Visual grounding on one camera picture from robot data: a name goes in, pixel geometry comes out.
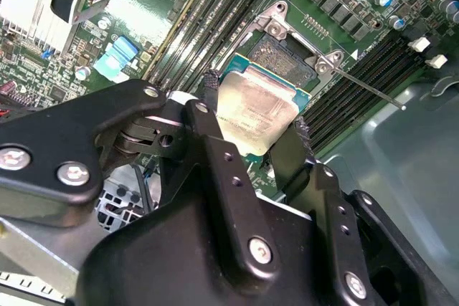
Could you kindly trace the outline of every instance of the pcie slot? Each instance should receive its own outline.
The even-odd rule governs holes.
[[[234,19],[231,21],[232,25],[230,27],[227,27],[219,35],[219,37],[215,40],[215,44],[212,45],[212,47],[207,51],[205,56],[202,58],[202,61],[199,64],[199,66],[197,66],[197,68],[195,68],[192,74],[189,76],[188,80],[181,88],[183,91],[189,92],[194,88],[195,84],[199,81],[199,78],[202,76],[205,69],[208,68],[211,62],[214,61],[215,57],[217,57],[218,53],[223,48],[226,40],[229,39],[234,30],[238,28],[238,26],[241,24],[241,21],[243,19],[248,18],[248,16],[251,14],[250,7],[252,6],[254,1],[255,0],[245,0],[243,8],[240,9],[240,11],[238,11],[234,15]]]

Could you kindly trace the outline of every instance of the silver screw head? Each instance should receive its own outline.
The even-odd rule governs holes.
[[[82,186],[89,181],[89,170],[81,163],[66,163],[57,170],[57,178],[67,186]]]
[[[352,294],[354,294],[359,299],[366,298],[366,289],[364,283],[351,272],[347,272],[345,275],[347,287],[351,290]]]
[[[319,72],[319,73],[325,73],[325,72],[327,72],[327,66],[324,65],[324,64],[320,64],[320,65],[318,66],[318,72]]]
[[[361,195],[361,197],[363,198],[364,202],[366,204],[368,204],[369,206],[371,206],[373,204],[373,201],[367,195],[365,195],[364,193]]]
[[[30,160],[30,155],[21,148],[8,147],[0,150],[0,168],[4,170],[21,170],[29,165]]]
[[[150,97],[157,98],[159,96],[158,91],[152,86],[147,86],[143,91]]]
[[[196,107],[199,111],[202,111],[203,113],[209,112],[209,109],[207,109],[207,106],[204,103],[196,103]]]
[[[263,240],[259,238],[251,238],[249,241],[249,250],[255,261],[260,264],[268,264],[271,262],[271,249]]]
[[[335,54],[333,54],[333,58],[335,59],[335,61],[339,61],[341,57],[342,55],[340,52],[336,52]]]

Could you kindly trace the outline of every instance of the bracket hole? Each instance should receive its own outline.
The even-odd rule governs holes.
[[[347,235],[347,236],[350,236],[350,235],[351,235],[351,232],[349,231],[349,229],[347,228],[347,226],[342,225],[342,226],[341,226],[341,231],[342,231],[345,235]]]
[[[232,154],[231,153],[228,153],[228,152],[225,152],[224,154],[224,159],[226,161],[232,161]]]
[[[238,177],[233,177],[231,181],[233,186],[242,186],[242,181]]]
[[[174,138],[172,138],[171,135],[162,135],[160,138],[159,138],[159,144],[162,146],[162,147],[169,147],[170,145],[172,145],[172,141],[174,140]]]

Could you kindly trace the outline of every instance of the heatsink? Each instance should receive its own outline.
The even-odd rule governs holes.
[[[9,32],[32,40],[48,56],[65,54],[77,26],[56,16],[50,4],[51,0],[1,0],[0,18]]]

